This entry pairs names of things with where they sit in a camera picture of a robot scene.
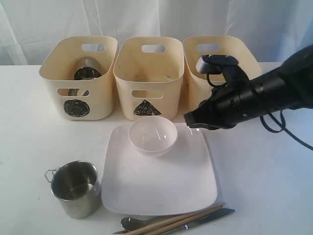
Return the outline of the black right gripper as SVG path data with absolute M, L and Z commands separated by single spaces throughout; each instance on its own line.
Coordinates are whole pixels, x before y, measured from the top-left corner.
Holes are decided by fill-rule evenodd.
M 230 129 L 238 123 L 276 111 L 276 74 L 249 80 L 245 73 L 223 73 L 225 83 L 198 108 L 183 115 L 189 128 Z

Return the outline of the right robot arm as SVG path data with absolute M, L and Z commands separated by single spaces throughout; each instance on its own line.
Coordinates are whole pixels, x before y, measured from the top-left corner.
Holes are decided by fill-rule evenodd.
M 230 55 L 202 55 L 196 65 L 207 77 L 223 75 L 211 96 L 184 114 L 189 128 L 230 129 L 236 124 L 284 109 L 313 107 L 313 47 L 290 56 L 281 66 L 249 79 Z

